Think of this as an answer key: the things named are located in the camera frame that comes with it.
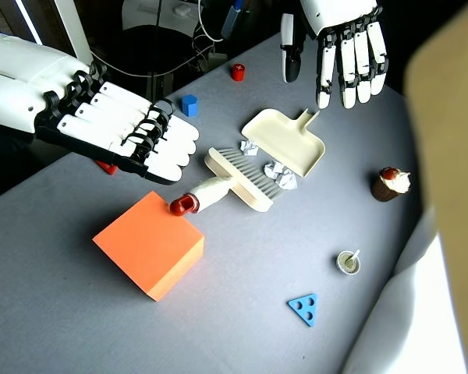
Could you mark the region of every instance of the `gray bristles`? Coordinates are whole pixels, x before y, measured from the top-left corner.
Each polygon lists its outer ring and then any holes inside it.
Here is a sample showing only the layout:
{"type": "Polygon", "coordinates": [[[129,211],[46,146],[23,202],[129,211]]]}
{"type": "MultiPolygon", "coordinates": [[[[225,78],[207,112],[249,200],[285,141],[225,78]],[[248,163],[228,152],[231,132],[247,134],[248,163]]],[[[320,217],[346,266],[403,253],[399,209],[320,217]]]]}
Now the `gray bristles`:
{"type": "Polygon", "coordinates": [[[234,167],[241,171],[244,176],[258,187],[270,200],[275,199],[282,193],[282,190],[272,179],[254,167],[247,160],[246,156],[238,150],[226,148],[224,150],[218,150],[218,152],[234,167]]]}

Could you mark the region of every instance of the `orange box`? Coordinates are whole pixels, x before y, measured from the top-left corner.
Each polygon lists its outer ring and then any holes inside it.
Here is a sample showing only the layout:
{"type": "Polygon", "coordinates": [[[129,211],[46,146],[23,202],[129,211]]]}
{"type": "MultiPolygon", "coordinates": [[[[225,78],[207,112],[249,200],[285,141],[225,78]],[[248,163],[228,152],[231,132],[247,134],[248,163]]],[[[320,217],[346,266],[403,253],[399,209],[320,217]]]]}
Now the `orange box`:
{"type": "Polygon", "coordinates": [[[158,302],[203,255],[204,236],[151,192],[94,242],[158,302]]]}

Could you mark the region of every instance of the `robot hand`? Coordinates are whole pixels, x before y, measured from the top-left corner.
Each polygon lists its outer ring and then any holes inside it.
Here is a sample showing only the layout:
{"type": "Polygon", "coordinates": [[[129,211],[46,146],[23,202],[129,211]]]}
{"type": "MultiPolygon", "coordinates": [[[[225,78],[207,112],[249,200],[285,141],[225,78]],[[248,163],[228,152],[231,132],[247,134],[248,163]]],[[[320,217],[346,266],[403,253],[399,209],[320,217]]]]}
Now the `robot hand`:
{"type": "Polygon", "coordinates": [[[55,49],[0,34],[0,125],[162,184],[182,177],[199,132],[55,49]]]}
{"type": "Polygon", "coordinates": [[[343,106],[356,99],[366,103],[381,92],[388,70],[388,57],[377,17],[375,0],[288,1],[281,21],[282,74],[290,83],[300,71],[300,53],[309,34],[317,38],[316,102],[329,105],[335,57],[343,106]]]}

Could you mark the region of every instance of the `table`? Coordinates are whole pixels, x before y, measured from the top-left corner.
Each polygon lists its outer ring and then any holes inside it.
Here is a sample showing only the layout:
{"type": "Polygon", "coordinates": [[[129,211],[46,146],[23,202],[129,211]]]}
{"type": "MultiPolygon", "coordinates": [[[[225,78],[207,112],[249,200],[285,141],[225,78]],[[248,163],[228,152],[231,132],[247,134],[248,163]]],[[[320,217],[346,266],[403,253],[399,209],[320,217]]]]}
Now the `table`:
{"type": "Polygon", "coordinates": [[[190,122],[201,138],[181,182],[109,176],[70,154],[0,197],[0,373],[339,371],[420,215],[406,103],[389,88],[348,111],[334,93],[309,127],[326,154],[269,212],[228,195],[189,215],[205,234],[204,257],[161,302],[91,241],[151,190],[171,201],[211,177],[206,150],[238,146],[260,110],[315,111],[315,44],[291,85],[278,45],[275,36],[235,58],[243,83],[229,63],[173,95],[199,98],[190,122]],[[385,166],[412,171],[413,191],[377,202],[371,178],[385,166]],[[335,266],[345,249],[361,249],[354,277],[335,266]],[[313,292],[309,328],[286,302],[313,292]]]}

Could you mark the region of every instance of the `crumpled paper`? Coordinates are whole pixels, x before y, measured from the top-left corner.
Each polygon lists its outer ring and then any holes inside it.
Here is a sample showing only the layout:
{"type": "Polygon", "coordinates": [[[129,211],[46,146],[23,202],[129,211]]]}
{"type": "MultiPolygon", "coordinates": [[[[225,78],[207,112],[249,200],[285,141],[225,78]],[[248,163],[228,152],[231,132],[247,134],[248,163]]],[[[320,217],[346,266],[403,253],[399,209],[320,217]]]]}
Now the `crumpled paper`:
{"type": "Polygon", "coordinates": [[[241,142],[241,151],[245,156],[257,156],[258,146],[251,140],[241,142]]]}
{"type": "Polygon", "coordinates": [[[282,189],[296,189],[298,188],[298,183],[296,183],[296,176],[289,169],[285,169],[275,180],[275,184],[282,189]]]}
{"type": "Polygon", "coordinates": [[[272,161],[270,164],[266,164],[264,167],[264,173],[270,179],[276,180],[278,176],[284,170],[284,165],[281,164],[279,161],[272,161]]]}

